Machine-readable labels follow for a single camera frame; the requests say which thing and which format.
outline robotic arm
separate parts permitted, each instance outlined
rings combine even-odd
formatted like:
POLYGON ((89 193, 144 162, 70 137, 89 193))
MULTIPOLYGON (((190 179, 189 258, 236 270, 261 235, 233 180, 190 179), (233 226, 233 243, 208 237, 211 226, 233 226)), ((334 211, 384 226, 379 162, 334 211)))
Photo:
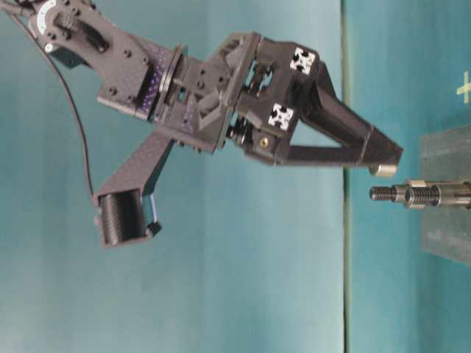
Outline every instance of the robotic arm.
POLYGON ((207 59, 130 35, 87 0, 0 1, 29 19, 43 50, 102 79, 98 102, 153 123, 154 132, 93 195, 105 246, 152 238, 160 229, 153 191, 173 144, 214 153, 232 140, 270 165, 370 167, 394 173, 402 149, 336 98, 313 49, 258 33, 231 34, 207 59), (299 122, 341 147, 292 146, 299 122))

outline threaded rod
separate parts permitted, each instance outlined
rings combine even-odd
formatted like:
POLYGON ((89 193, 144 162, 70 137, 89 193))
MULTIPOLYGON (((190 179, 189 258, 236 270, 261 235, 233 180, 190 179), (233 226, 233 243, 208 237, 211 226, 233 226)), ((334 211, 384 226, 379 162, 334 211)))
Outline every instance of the threaded rod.
POLYGON ((369 197, 373 201, 394 201, 396 195, 396 189, 383 186, 375 186, 369 191, 369 197))
POLYGON ((409 188, 406 191, 406 201, 415 205, 436 206, 440 203, 440 190, 437 186, 409 188))

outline black cylinder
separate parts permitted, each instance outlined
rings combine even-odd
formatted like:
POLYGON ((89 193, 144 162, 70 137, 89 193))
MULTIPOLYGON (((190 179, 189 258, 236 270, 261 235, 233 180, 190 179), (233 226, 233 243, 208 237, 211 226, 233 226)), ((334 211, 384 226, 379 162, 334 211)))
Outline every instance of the black cylinder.
POLYGON ((146 238, 141 196, 138 190, 100 198, 106 246, 118 246, 146 238))

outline black cable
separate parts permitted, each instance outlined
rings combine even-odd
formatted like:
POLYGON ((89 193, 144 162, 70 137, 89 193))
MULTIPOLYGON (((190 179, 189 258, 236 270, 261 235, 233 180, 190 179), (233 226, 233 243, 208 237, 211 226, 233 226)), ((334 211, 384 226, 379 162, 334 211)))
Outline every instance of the black cable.
POLYGON ((88 192, 90 194, 90 198, 92 201, 92 204, 94 205, 93 202, 93 185, 91 181, 91 175, 90 175, 90 163, 88 159, 88 147, 87 147, 87 138, 85 136, 85 131, 83 129, 82 125, 82 120, 80 119, 79 112, 77 110, 77 106, 75 105, 74 98, 71 95, 71 91, 68 88, 67 83, 65 82, 62 74, 60 73, 59 69, 57 66, 52 62, 52 60, 48 57, 48 55, 45 53, 43 48, 36 42, 35 38, 31 34, 31 32, 27 29, 27 27, 23 24, 23 22, 20 21, 20 19, 16 15, 12 15, 11 13, 8 13, 5 11, 6 14, 15 22, 24 32, 24 34, 35 44, 36 49, 39 51, 39 54, 43 57, 43 59, 47 62, 51 70, 55 73, 57 78, 60 81, 60 84, 63 86, 63 89, 65 91, 65 95, 67 96, 68 102, 71 105, 72 108, 72 113, 74 114, 74 120, 77 125, 77 129, 79 130, 79 135, 82 140, 82 153, 83 153, 83 166, 85 169, 85 182, 87 184, 88 192))

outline teal wall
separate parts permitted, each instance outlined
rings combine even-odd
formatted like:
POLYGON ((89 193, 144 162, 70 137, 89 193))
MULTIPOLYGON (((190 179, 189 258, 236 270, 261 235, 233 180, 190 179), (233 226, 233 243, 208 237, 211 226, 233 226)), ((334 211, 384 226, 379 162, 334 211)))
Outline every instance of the teal wall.
MULTIPOLYGON (((233 31, 297 40, 319 50, 340 91, 337 1, 98 5, 201 58, 233 31)), ((342 351, 340 170, 269 168, 230 145, 213 157, 175 148, 157 189, 163 231, 105 251, 60 86, 5 16, 0 43, 0 352, 342 351)), ((97 104, 93 72, 64 72, 97 188, 152 127, 97 104)))
POLYGON ((344 1, 348 102, 397 140, 397 176, 349 173, 349 352, 468 352, 471 268, 419 250, 419 213, 369 188, 419 176, 419 138, 471 122, 471 3, 344 1))

